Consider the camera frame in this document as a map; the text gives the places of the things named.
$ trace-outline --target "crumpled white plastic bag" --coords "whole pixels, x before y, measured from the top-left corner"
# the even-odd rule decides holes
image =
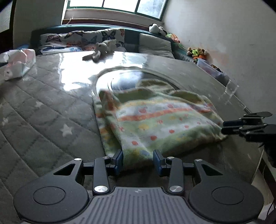
[[[10,50],[0,54],[0,63],[6,65],[0,67],[0,80],[9,80],[23,77],[36,62],[35,50],[22,49]]]

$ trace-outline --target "white star pattern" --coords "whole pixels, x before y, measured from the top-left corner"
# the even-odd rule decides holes
[[[35,107],[40,108],[43,105],[42,102],[36,101]]]
[[[63,128],[60,130],[62,131],[62,136],[65,137],[66,135],[72,134],[73,127],[68,127],[66,124],[63,125]]]
[[[9,121],[8,121],[8,118],[3,118],[3,121],[2,121],[2,125],[4,126],[5,124],[7,124]]]

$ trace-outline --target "plastic storage box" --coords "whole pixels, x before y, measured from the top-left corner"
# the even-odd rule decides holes
[[[205,63],[202,59],[198,59],[197,66],[213,76],[215,79],[217,79],[220,75],[223,75],[223,73],[215,70],[212,66]]]

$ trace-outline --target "ribbed gray panel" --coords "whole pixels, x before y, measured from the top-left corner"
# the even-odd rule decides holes
[[[116,187],[109,195],[94,197],[83,213],[65,223],[209,224],[210,222],[197,217],[183,198],[168,195],[162,188]]]

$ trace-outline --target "window pane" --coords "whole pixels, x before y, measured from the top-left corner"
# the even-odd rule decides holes
[[[138,13],[160,19],[166,0],[141,0]]]
[[[124,10],[129,12],[134,12],[138,0],[105,0],[104,1],[104,7],[110,8],[110,9],[118,9],[118,10]]]
[[[86,6],[86,7],[102,7],[103,0],[70,0],[70,7]]]

